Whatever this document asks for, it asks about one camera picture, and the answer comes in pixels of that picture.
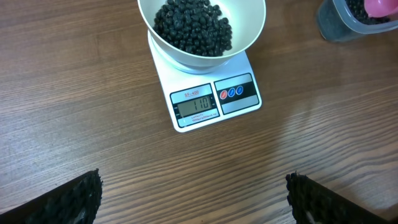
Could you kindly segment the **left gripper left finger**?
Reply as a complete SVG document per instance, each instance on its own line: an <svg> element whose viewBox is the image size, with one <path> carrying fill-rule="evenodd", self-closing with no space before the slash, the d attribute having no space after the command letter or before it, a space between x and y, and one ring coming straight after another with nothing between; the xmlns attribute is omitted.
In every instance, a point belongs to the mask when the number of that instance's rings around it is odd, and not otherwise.
<svg viewBox="0 0 398 224"><path fill-rule="evenodd" d="M91 170L1 214L1 223L93 223L101 205L102 186L99 170Z"/></svg>

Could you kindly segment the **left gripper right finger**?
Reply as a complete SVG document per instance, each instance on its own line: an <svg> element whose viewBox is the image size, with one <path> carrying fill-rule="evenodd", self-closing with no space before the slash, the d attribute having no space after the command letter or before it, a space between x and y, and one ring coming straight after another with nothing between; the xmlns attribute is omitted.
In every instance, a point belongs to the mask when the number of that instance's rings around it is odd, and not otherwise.
<svg viewBox="0 0 398 224"><path fill-rule="evenodd" d="M306 175L285 176L287 201L297 224L391 224Z"/></svg>

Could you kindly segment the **pink scoop with blue handle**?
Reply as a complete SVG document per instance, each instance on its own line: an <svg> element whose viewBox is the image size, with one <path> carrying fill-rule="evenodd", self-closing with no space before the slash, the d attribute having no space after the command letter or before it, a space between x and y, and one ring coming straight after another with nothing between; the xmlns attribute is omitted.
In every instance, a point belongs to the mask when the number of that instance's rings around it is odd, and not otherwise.
<svg viewBox="0 0 398 224"><path fill-rule="evenodd" d="M397 0L364 0L369 17L385 17L397 14Z"/></svg>

